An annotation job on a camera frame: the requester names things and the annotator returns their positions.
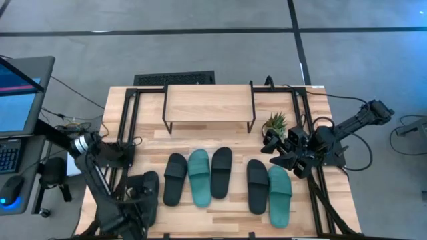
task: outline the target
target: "black slide sandal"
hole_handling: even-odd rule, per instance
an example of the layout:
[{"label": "black slide sandal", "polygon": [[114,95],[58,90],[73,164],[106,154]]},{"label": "black slide sandal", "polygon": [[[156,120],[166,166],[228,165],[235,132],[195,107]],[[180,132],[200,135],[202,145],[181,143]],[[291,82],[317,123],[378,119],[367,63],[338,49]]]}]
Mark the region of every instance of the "black slide sandal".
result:
[{"label": "black slide sandal", "polygon": [[185,157],[179,153],[172,153],[165,171],[166,182],[163,202],[167,206],[173,207],[179,204],[187,170]]},{"label": "black slide sandal", "polygon": [[249,210],[253,214],[262,214],[266,211],[268,198],[268,172],[261,161],[252,159],[246,167],[248,181]]},{"label": "black slide sandal", "polygon": [[143,216],[147,218],[149,226],[153,226],[157,217],[157,206],[159,205],[159,175],[155,171],[148,171],[143,175],[127,178],[127,187],[132,188],[130,196],[132,199],[147,197],[146,201],[138,203],[143,213],[151,211]]},{"label": "black slide sandal", "polygon": [[211,195],[223,199],[228,192],[230,173],[232,172],[233,154],[228,147],[221,147],[212,157]]}]

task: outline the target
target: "teal slide sandal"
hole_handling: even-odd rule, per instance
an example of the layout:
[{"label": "teal slide sandal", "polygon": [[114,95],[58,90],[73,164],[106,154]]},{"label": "teal slide sandal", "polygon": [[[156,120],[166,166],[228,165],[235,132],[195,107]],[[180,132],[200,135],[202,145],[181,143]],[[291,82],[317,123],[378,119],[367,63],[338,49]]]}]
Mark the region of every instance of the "teal slide sandal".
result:
[{"label": "teal slide sandal", "polygon": [[209,155],[203,149],[194,151],[188,159],[188,176],[193,201],[198,207],[207,207],[211,203],[211,175]]},{"label": "teal slide sandal", "polygon": [[291,179],[288,173],[279,166],[270,167],[268,178],[270,180],[270,222],[274,227],[285,228],[289,224],[292,197]]}]

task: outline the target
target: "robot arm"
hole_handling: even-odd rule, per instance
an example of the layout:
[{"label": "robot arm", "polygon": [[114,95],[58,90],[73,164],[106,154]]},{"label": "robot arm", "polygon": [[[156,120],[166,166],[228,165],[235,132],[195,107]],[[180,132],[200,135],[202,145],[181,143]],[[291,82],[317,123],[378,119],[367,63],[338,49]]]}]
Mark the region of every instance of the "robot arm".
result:
[{"label": "robot arm", "polygon": [[[275,131],[269,130],[264,137],[262,153],[273,153],[276,149],[280,156],[270,162],[287,170],[294,170],[299,178],[308,177],[312,167],[317,167],[331,146],[351,133],[367,125],[383,125],[391,119],[393,110],[388,109],[381,101],[370,101],[363,105],[353,117],[334,127],[320,126],[312,135],[308,135],[300,126],[288,130],[288,138],[280,141]],[[337,149],[343,153],[346,148]]]},{"label": "robot arm", "polygon": [[103,233],[121,235],[126,240],[140,240],[147,237],[142,216],[136,215],[141,209],[137,204],[118,201],[97,165],[101,157],[119,161],[123,151],[111,143],[104,143],[97,133],[86,133],[74,139],[70,154],[85,177],[87,186],[97,203],[97,220]]}]

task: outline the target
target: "keyboard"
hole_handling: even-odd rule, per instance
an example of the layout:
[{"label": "keyboard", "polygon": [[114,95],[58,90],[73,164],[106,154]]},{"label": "keyboard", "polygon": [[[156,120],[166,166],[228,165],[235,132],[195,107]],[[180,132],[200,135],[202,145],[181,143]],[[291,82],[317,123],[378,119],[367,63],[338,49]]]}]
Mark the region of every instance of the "keyboard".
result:
[{"label": "keyboard", "polygon": [[0,174],[16,173],[21,164],[20,139],[0,140]]}]

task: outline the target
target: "desk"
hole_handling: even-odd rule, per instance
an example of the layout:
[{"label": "desk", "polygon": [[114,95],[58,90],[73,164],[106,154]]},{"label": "desk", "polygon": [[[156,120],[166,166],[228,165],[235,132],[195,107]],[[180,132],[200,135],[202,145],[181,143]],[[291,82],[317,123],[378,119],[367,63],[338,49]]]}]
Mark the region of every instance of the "desk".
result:
[{"label": "desk", "polygon": [[[117,139],[125,90],[126,87],[112,87],[109,91],[103,117],[103,122],[110,132],[106,141]],[[307,90],[325,93],[323,88],[307,87]],[[148,237],[163,237],[164,233],[170,233],[171,237],[248,237],[248,232],[252,231],[255,232],[256,237],[316,236],[307,181],[298,179],[291,172],[289,176],[292,180],[293,197],[291,198],[290,224],[285,229],[276,229],[270,225],[268,207],[263,215],[253,215],[249,212],[246,164],[250,159],[259,159],[268,169],[272,166],[268,162],[269,159],[275,156],[260,153],[263,147],[262,125],[270,117],[270,113],[280,111],[286,116],[288,128],[296,125],[290,94],[254,93],[254,99],[256,121],[250,134],[247,134],[245,123],[176,123],[173,126],[173,133],[169,134],[161,118],[164,94],[141,95],[135,136],[142,137],[143,143],[136,147],[135,159],[133,167],[129,169],[129,175],[154,170],[160,176],[157,219],[156,224],[150,228]],[[308,95],[308,101],[313,119],[319,116],[331,117],[325,96]],[[125,129],[129,129],[131,113],[132,109],[129,109]],[[197,208],[193,203],[187,177],[180,204],[177,207],[165,206],[163,174],[169,155],[181,153],[188,159],[191,152],[202,148],[211,158],[215,150],[223,146],[233,151],[232,174],[226,198],[212,199],[209,207]],[[325,167],[324,175],[331,204],[349,227],[360,231],[347,177],[336,167]],[[324,224],[323,230],[326,232],[328,229],[326,217],[322,207],[320,210],[322,224]],[[76,234],[87,229],[95,217],[95,211],[96,203],[89,189],[86,189]]]}]

